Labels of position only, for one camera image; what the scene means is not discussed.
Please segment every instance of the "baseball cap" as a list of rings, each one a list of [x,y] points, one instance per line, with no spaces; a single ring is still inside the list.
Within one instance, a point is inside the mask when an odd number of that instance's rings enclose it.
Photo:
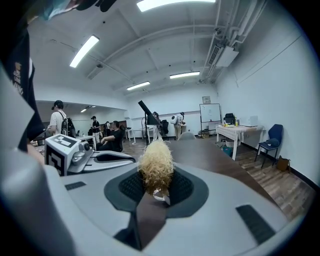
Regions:
[[[51,108],[51,110],[55,109],[55,106],[58,106],[60,109],[64,109],[64,103],[61,100],[56,100],[53,104],[53,107]]]
[[[83,11],[97,2],[96,6],[100,7],[101,12],[106,12],[116,2],[116,0],[82,0],[82,2],[76,8],[78,11]]]

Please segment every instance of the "fluorescent light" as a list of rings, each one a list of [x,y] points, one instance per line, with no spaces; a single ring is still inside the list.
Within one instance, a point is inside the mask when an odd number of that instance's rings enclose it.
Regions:
[[[143,83],[140,83],[140,84],[131,86],[131,87],[127,88],[127,90],[130,91],[130,90],[136,89],[136,88],[138,88],[138,87],[148,86],[148,85],[150,85],[150,83],[147,81],[147,82],[143,82]]]
[[[183,78],[183,77],[191,77],[191,76],[198,76],[199,74],[200,74],[199,71],[197,71],[197,72],[190,72],[190,73],[184,73],[184,74],[174,74],[174,75],[170,75],[170,79]]]
[[[74,56],[70,67],[76,68],[77,65],[79,64],[79,62],[82,60],[82,58],[90,51],[90,49],[92,47],[94,47],[94,45],[96,43],[98,43],[99,38],[97,38],[96,36],[92,35],[88,41],[85,42],[85,44],[80,48],[80,50],[77,52],[77,54]]]
[[[145,12],[155,7],[165,6],[169,4],[183,3],[183,2],[215,3],[216,0],[144,0],[144,1],[138,2],[136,5],[139,7],[141,12]]]

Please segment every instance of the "baseboard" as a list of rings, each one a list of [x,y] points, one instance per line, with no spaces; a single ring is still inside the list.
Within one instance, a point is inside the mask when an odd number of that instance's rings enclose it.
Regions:
[[[257,148],[253,147],[253,146],[250,146],[248,144],[245,144],[245,143],[241,143],[242,145],[246,146],[247,148],[249,149],[252,149],[254,151],[258,151]],[[266,155],[265,152],[262,152],[260,151],[260,154],[262,155]],[[270,160],[274,161],[275,158],[269,154],[266,155],[267,158],[269,158]],[[320,192],[320,187],[318,187],[317,184],[315,184],[311,179],[309,179],[308,177],[304,176],[301,172],[297,171],[296,169],[290,167],[291,169],[291,173],[294,174],[295,176],[297,176],[300,180],[304,181],[305,183],[307,183],[311,188],[313,188],[317,193]]]

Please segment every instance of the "black backpack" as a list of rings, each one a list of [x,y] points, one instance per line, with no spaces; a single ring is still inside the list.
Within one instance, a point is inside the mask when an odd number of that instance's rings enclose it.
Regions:
[[[72,123],[72,119],[67,116],[64,118],[64,115],[60,111],[59,113],[63,118],[61,125],[61,133],[66,136],[76,138],[76,129],[74,124]]]

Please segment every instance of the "whiteboard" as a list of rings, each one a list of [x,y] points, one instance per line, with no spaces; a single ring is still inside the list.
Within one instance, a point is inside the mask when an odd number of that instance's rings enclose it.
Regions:
[[[219,104],[200,104],[201,122],[221,121]]]

